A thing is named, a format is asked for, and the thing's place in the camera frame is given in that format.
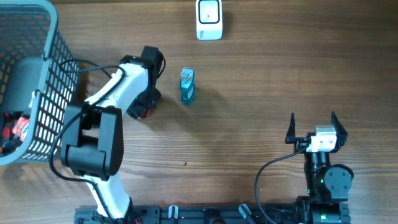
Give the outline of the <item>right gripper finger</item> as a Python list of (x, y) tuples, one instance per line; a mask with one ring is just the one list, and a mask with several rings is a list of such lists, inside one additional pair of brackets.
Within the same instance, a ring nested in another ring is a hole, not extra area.
[(338, 121), (338, 118), (334, 111), (331, 112), (331, 123), (336, 130), (336, 144), (338, 146), (344, 146), (348, 138), (348, 132), (345, 130), (343, 125)]
[(286, 144), (293, 144), (295, 142), (295, 115), (291, 113), (290, 124), (285, 136)]

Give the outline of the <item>green lid jar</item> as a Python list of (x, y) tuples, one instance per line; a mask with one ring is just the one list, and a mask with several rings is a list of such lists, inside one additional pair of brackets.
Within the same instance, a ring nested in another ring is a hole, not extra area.
[(139, 116), (139, 119), (145, 119), (147, 117), (149, 117), (153, 112), (154, 112), (155, 108), (153, 106), (151, 106), (150, 108), (144, 109), (142, 111), (142, 113)]

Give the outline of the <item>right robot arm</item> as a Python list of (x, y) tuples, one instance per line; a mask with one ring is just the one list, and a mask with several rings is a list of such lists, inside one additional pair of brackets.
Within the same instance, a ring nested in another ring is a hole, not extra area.
[(348, 201), (354, 172), (343, 164), (332, 164), (330, 154), (338, 152), (348, 132), (331, 114), (330, 125), (318, 125), (314, 131), (299, 138), (295, 134), (295, 116), (290, 118), (285, 137), (294, 151), (304, 155), (307, 196), (298, 196), (292, 204), (294, 223), (351, 223)]

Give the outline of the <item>hex wrench set packet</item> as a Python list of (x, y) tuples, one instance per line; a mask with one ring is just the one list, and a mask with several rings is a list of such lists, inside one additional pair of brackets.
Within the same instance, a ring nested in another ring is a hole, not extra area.
[(28, 114), (21, 111), (3, 113), (3, 125), (1, 133), (1, 157), (12, 154), (24, 142), (28, 129)]

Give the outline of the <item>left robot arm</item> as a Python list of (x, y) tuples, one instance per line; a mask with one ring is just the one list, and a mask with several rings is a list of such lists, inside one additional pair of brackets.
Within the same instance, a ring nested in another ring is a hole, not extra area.
[(123, 115), (145, 118), (161, 93), (157, 79), (165, 68), (163, 53), (145, 46), (140, 56), (125, 55), (100, 91), (65, 110), (60, 159), (72, 182), (84, 182), (97, 206), (76, 210), (75, 223), (141, 223), (120, 179), (124, 155)]

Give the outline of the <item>blue mouthwash bottle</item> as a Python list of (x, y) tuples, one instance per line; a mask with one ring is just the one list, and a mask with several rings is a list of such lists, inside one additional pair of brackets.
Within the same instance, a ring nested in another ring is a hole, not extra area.
[(180, 78), (181, 101), (189, 105), (195, 96), (195, 72), (194, 69), (185, 67), (181, 71)]

